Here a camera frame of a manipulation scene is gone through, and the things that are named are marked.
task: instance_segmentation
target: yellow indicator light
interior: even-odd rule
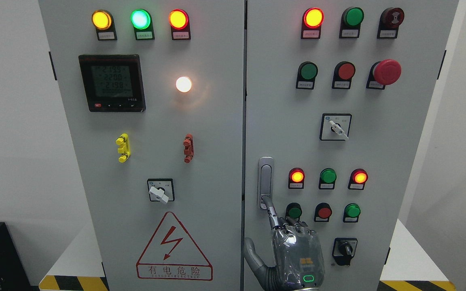
[[[301,181],[303,181],[303,178],[305,177],[305,175],[303,175],[302,172],[294,172],[292,173],[292,175],[290,176],[290,179],[294,182],[294,183],[299,183]]]
[[[360,172],[355,174],[354,176],[355,183],[363,184],[364,182],[366,182],[366,180],[368,180],[368,175],[366,175],[366,173]]]
[[[105,31],[109,29],[112,24],[111,14],[107,11],[98,10],[93,13],[93,24],[94,26],[101,30]]]
[[[192,81],[187,76],[179,77],[176,81],[176,88],[180,92],[186,93],[192,88]]]
[[[308,28],[318,28],[323,23],[323,11],[320,8],[309,8],[303,20]]]
[[[181,30],[188,25],[188,14],[182,9],[175,9],[168,15],[170,25],[176,30]]]

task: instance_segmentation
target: high voltage warning sign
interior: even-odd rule
[[[213,267],[183,223],[166,212],[136,263],[138,278],[213,280]]]

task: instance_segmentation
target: yellow terminal connector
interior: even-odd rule
[[[129,146],[129,136],[126,133],[121,134],[115,141],[118,146],[118,154],[121,156],[118,158],[119,162],[125,162],[131,157],[131,148]]]

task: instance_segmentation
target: white platform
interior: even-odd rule
[[[400,221],[381,280],[447,280]],[[103,277],[102,257],[92,223],[87,223],[47,275]]]

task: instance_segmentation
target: digital power meter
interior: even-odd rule
[[[143,112],[139,55],[79,55],[91,112]]]

